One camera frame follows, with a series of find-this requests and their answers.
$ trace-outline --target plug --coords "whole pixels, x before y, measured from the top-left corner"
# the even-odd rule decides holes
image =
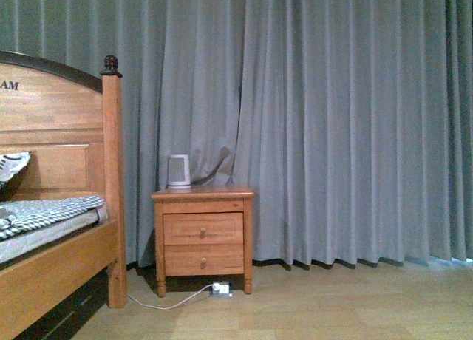
[[[231,296],[230,284],[227,281],[214,282],[211,294],[212,296]]]

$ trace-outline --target bed post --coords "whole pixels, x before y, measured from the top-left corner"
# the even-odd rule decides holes
[[[125,211],[123,184],[123,147],[121,82],[118,60],[105,57],[102,74],[103,90],[103,145],[105,160],[105,199],[111,220],[118,221],[118,249],[116,260],[109,265],[109,307],[126,304]]]

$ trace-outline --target mattress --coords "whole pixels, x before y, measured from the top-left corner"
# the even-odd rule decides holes
[[[9,260],[50,244],[82,228],[101,224],[106,220],[106,217],[106,204],[103,203],[74,217],[2,240],[0,242],[0,266],[3,266]]]

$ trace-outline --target power strip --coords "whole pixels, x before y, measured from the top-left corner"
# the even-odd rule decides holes
[[[230,283],[227,281],[214,282],[210,294],[215,297],[232,297]]]

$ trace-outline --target headboard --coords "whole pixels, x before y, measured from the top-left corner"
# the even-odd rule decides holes
[[[63,64],[0,52],[0,152],[32,152],[0,199],[105,197],[104,162],[113,157],[105,158],[104,107],[102,80]]]

